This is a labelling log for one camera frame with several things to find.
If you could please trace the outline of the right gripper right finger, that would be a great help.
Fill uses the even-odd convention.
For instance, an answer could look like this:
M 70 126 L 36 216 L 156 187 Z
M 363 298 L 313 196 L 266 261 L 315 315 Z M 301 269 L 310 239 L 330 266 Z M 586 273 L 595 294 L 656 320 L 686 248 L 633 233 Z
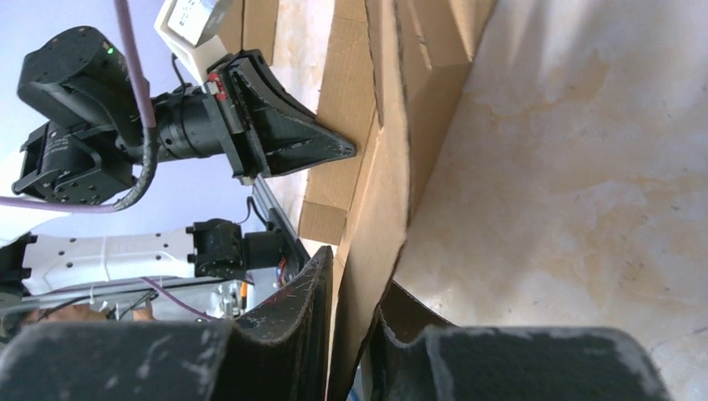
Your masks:
M 459 327 L 397 284 L 370 343 L 375 400 L 667 400 L 648 353 L 610 327 Z

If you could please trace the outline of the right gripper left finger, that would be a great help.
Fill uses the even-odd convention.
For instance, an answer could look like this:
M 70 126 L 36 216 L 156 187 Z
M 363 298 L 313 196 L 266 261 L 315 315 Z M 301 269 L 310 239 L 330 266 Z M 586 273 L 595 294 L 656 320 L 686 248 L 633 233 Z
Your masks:
M 215 322 L 48 322 L 1 356 L 4 400 L 322 400 L 333 255 L 242 317 Z

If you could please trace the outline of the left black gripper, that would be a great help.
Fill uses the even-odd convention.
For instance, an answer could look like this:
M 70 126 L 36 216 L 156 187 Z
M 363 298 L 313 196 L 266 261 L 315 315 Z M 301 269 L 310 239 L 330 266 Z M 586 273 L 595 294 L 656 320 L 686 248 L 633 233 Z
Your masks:
M 161 94 L 153 105 L 160 162 L 225 155 L 243 185 L 357 154 L 285 90 L 259 49 L 222 56 L 205 69 L 204 83 Z

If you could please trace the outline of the brown cardboard box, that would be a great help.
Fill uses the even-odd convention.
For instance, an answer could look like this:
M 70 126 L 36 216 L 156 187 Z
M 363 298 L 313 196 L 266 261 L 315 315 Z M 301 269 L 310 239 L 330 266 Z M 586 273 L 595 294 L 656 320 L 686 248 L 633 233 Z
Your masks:
M 298 229 L 321 249 L 241 318 L 213 399 L 343 400 L 365 353 L 389 373 L 393 275 L 493 6 L 335 2 L 317 118 L 359 153 L 309 173 Z

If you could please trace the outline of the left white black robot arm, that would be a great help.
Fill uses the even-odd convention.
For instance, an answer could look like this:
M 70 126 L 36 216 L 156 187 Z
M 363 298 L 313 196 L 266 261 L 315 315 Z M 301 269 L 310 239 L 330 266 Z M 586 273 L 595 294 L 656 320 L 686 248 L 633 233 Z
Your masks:
M 205 84 L 153 97 L 156 126 L 145 133 L 120 51 L 96 28 L 70 28 L 23 60 L 18 97 L 47 118 L 22 145 L 13 193 L 41 206 L 87 206 L 137 183 L 133 168 L 225 155 L 249 185 L 356 154 L 290 96 L 257 50 L 209 62 Z M 242 279 L 287 259 L 301 268 L 301 244 L 271 217 L 243 234 L 223 219 L 147 236 L 61 238 L 22 229 L 1 250 L 1 292 L 39 296 L 69 287 L 140 277 Z

